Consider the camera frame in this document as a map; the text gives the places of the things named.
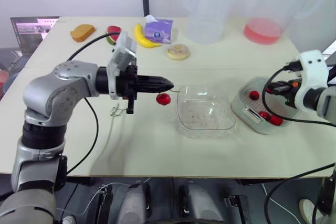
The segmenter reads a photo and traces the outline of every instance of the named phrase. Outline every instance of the measuring jug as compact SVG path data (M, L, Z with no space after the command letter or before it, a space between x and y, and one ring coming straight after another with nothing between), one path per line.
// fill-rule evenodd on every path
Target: measuring jug
M183 0L189 11L189 39L210 44L221 39L236 0Z
M257 0L244 28L244 35L259 44L273 44L294 18L309 16L324 1L316 1L310 10L303 12L300 10L306 0Z

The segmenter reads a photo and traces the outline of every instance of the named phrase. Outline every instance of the white table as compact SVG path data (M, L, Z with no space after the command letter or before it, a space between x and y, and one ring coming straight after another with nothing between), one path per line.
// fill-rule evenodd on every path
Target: white table
M93 24L104 33L108 25L119 25L133 36L133 25L142 18L63 17L32 56L10 90L0 102L3 148L0 149L0 172L10 173L17 139L23 125L22 93L27 83L51 72L80 45L71 40L69 31L82 23ZM298 52L283 38L271 46L260 46L241 34L243 23L234 20L225 39L214 45L198 45L183 34L185 19L174 19L181 27L176 42L191 48L192 56L172 61L164 48L145 49L138 46L139 74L163 76L176 85L206 84L222 81L230 99L238 89L255 76L270 76ZM106 65L112 47L103 39L87 48L77 60ZM176 129L175 105L158 105L155 94L138 94L134 114L112 118L110 110L126 102L112 101L107 95L89 99L95 108L100 132L91 155L71 174L78 176L183 176L283 178L305 172L336 158L336 130L321 125L291 123L273 135L261 135L237 120L232 133L219 139L197 140L182 136ZM301 118L318 119L313 113ZM74 110L66 133L65 155L68 167L79 161L90 148L95 123L92 112L82 101ZM325 170L312 176L329 176Z

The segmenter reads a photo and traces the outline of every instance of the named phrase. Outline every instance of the toast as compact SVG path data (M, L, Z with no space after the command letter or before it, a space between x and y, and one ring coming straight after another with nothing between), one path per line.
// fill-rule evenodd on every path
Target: toast
M76 42L82 42L86 40L96 29L93 25L82 24L77 26L70 32L72 38Z

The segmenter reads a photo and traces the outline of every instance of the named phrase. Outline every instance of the clear plastic tray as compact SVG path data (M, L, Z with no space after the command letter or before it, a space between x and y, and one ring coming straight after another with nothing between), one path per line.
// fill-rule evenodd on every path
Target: clear plastic tray
M273 134L278 129L286 127L290 121L284 120L281 126L275 126L262 118L258 112L267 111L263 105L261 97L257 101L249 98L249 93L256 90L261 95L267 78L256 77L241 87L231 106L233 112L247 125L261 134ZM270 95L266 93L266 103L275 113L289 118L296 118L299 114L297 109L285 105L286 99L280 95Z
M187 137L219 137L236 123L224 90L184 86L177 94L178 128Z

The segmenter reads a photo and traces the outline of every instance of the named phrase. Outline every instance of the sneaker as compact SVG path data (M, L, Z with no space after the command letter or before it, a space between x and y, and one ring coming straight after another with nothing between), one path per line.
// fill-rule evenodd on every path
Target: sneaker
M312 224L314 207L315 207L314 203L308 199L302 199L299 201L299 209L301 216L307 224ZM316 223L317 224L322 223L323 219L324 215L319 210L317 210Z
M76 219L72 215L65 216L62 220L62 224L76 224Z

